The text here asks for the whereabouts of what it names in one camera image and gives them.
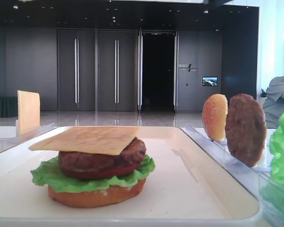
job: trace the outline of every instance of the gray shirt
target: gray shirt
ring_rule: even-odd
[[[284,77],[275,77],[269,83],[267,99],[263,105],[267,128],[279,127],[279,118],[284,113]]]

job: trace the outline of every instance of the tiled floor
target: tiled floor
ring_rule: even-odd
[[[16,117],[0,118],[0,126],[15,126]],[[56,126],[72,125],[139,125],[202,127],[201,113],[170,112],[41,112],[41,125],[55,123]]]

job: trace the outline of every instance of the bottom bun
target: bottom bun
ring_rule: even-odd
[[[138,195],[145,184],[146,179],[139,180],[132,187],[110,186],[108,189],[92,192],[56,192],[48,186],[48,195],[53,200],[70,207],[92,208],[119,203]]]

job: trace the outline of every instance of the plastic tray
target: plastic tray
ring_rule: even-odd
[[[35,186],[30,170],[55,151],[27,148],[61,127],[0,153],[0,226],[239,227],[257,226],[258,199],[182,130],[141,127],[156,169],[140,195],[95,209],[74,209],[52,201],[47,187]]]

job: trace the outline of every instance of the hamburger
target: hamburger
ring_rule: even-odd
[[[31,171],[33,183],[48,185],[51,199],[78,208],[119,203],[138,195],[155,168],[136,137],[138,127],[72,127],[30,150],[58,156]]]

